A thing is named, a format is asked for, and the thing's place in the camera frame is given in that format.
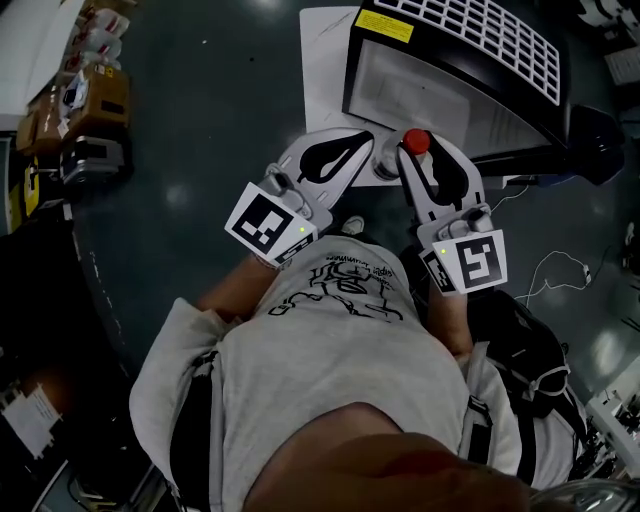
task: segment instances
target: concrete floor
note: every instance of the concrete floor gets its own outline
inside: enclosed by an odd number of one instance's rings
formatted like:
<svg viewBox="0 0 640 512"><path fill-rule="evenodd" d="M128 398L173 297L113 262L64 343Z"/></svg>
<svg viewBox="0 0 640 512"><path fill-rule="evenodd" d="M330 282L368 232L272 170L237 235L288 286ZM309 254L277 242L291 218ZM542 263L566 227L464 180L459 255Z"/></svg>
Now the concrete floor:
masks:
<svg viewBox="0 0 640 512"><path fill-rule="evenodd" d="M224 232L227 216L247 181L257 181L304 132L300 9L355 3L141 2L121 58L132 77L136 172L119 190L75 209L97 307L132 374L173 300L195 299L246 254ZM521 2L502 3L516 4L514 13L526 17ZM612 112L604 61L575 37L568 40L574 102ZM618 248L638 197L637 169L629 148L626 169L613 182L596 188L576 178L532 188L495 215L506 236L505 289L513 295L526 292L537 262L551 250L567 251L595 272L605 249L614 246L593 287L547 291L531 300L532 311L570 345L574 384L583 398L640 353L640 338L619 321L619 305L614 308L611 299L621 282ZM506 194L490 192L488 200L494 204ZM390 249L406 245L409 217L400 190L351 190L343 210L364 214L370 234ZM539 277L536 289L544 277L582 284L579 266L561 256L548 261ZM631 302L637 304L634 297Z"/></svg>

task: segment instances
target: backpack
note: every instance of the backpack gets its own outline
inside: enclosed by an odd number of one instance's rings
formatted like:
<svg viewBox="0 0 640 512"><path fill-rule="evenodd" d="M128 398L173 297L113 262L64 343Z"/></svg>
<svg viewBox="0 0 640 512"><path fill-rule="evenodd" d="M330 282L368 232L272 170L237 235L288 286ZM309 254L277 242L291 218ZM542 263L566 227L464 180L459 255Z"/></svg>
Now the backpack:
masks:
<svg viewBox="0 0 640 512"><path fill-rule="evenodd" d="M568 388L565 350L553 332L502 291L470 301L468 321L474 341L489 341L487 359L498 369L518 419L522 457L518 477L531 485L536 470L536 418L559 415L574 433L573 462L586 443L581 406Z"/></svg>

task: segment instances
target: cardboard box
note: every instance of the cardboard box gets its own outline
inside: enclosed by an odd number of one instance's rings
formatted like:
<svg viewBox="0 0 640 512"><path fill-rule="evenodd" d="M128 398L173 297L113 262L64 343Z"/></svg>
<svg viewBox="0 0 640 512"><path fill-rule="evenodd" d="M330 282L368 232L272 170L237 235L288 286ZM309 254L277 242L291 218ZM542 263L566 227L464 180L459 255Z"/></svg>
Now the cardboard box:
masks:
<svg viewBox="0 0 640 512"><path fill-rule="evenodd" d="M110 66L91 64L83 71L88 84L84 105L71 112L64 139L129 126L129 77Z"/></svg>
<svg viewBox="0 0 640 512"><path fill-rule="evenodd" d="M60 151L58 99L59 90L53 87L31 102L29 113L18 126L18 151L26 155L49 155Z"/></svg>

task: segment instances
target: shoe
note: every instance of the shoe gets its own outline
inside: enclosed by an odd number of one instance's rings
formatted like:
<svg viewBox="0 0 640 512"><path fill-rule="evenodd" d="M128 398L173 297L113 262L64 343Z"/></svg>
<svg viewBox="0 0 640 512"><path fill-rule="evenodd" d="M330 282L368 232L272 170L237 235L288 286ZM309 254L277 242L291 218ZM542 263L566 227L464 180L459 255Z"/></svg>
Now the shoe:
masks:
<svg viewBox="0 0 640 512"><path fill-rule="evenodd" d="M359 235L364 231L364 219L360 215L349 217L340 228L340 231L345 235Z"/></svg>

